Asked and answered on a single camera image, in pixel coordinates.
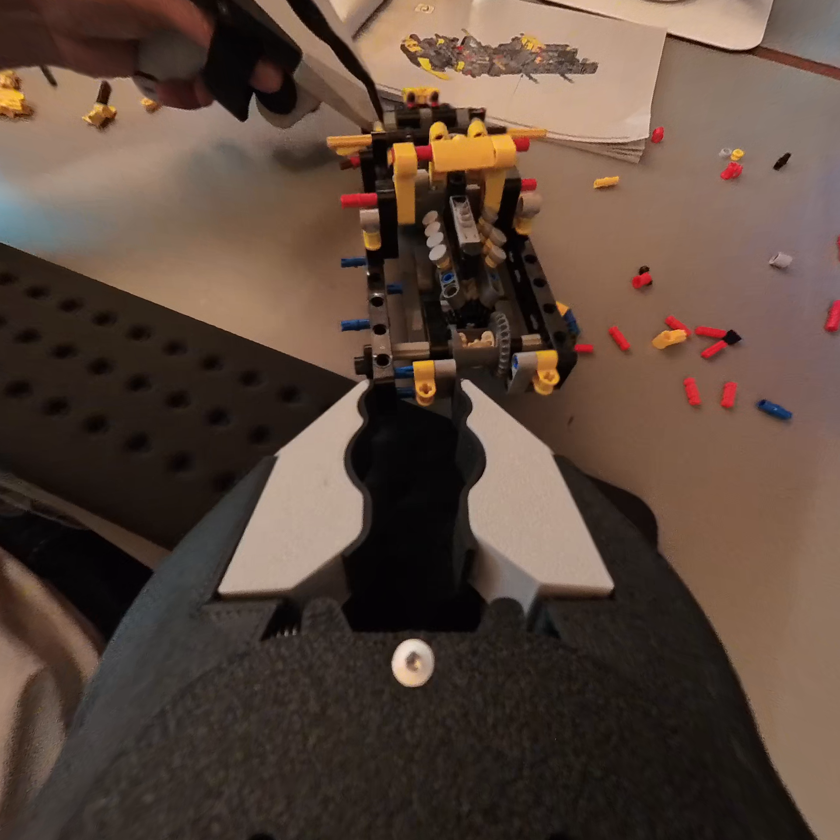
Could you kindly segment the black mat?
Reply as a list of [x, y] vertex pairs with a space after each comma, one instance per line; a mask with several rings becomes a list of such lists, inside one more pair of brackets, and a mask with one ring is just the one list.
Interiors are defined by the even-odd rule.
[[353, 387], [1, 247], [2, 468], [164, 549]]

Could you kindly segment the person's left hand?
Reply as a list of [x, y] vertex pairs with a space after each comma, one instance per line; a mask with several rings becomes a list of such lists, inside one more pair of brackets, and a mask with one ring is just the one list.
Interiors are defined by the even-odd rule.
[[138, 69], [140, 43], [164, 30], [207, 49], [214, 21], [189, 1], [2, 1], [2, 68], [128, 78]]

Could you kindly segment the partly built lego car chassis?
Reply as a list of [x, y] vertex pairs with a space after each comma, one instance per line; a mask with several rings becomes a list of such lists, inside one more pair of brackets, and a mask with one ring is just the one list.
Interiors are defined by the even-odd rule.
[[543, 207], [519, 157], [548, 131], [487, 120], [435, 87], [410, 87], [367, 133], [328, 138], [360, 192], [367, 315], [341, 321], [368, 336], [354, 372], [431, 406], [469, 373], [509, 394], [551, 396], [578, 361], [579, 330], [550, 286], [531, 232]]

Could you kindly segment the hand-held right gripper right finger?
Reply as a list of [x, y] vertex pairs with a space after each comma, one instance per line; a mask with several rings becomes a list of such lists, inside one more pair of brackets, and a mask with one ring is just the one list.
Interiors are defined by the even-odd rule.
[[605, 598], [614, 582], [553, 451], [471, 381], [458, 386], [477, 477], [465, 478], [476, 542], [470, 583], [491, 603], [533, 607], [543, 598]]

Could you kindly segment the open instruction booklet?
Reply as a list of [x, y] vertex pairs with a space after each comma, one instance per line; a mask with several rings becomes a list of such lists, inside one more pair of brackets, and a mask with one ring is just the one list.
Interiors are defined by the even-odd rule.
[[638, 163], [666, 32], [519, 1], [384, 2], [354, 46], [384, 98], [435, 87], [493, 124]]

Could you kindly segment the white board stand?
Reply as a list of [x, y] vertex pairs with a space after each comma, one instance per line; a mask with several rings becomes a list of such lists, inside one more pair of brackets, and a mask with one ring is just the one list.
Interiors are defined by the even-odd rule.
[[663, 28], [669, 35], [730, 52], [759, 46], [773, 1], [555, 1], [607, 18]]

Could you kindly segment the scattered lego pins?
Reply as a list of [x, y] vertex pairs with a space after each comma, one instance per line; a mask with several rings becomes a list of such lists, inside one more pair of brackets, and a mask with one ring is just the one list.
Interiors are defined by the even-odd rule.
[[728, 147], [691, 155], [656, 127], [641, 181], [593, 184], [597, 256], [616, 262], [605, 276], [607, 308], [564, 325], [576, 359], [598, 340], [624, 357], [634, 351], [688, 362], [752, 359], [807, 369], [801, 352], [838, 359], [838, 172], [793, 149]]

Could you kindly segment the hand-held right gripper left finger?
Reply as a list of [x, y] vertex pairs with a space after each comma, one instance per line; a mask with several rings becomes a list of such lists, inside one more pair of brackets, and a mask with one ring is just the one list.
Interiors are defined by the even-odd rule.
[[368, 423], [357, 384], [276, 453], [217, 587], [223, 599], [348, 599], [345, 557], [370, 527], [369, 495], [350, 463]]

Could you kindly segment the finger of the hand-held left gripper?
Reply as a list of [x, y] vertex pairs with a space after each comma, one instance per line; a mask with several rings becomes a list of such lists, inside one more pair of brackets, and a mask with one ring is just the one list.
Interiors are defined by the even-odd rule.
[[364, 129], [382, 116], [382, 104], [353, 36], [364, 21], [347, 20], [353, 2], [256, 2], [253, 19], [265, 39], [263, 60], [280, 68], [283, 81], [271, 93], [256, 91], [256, 108], [285, 129], [321, 105]]

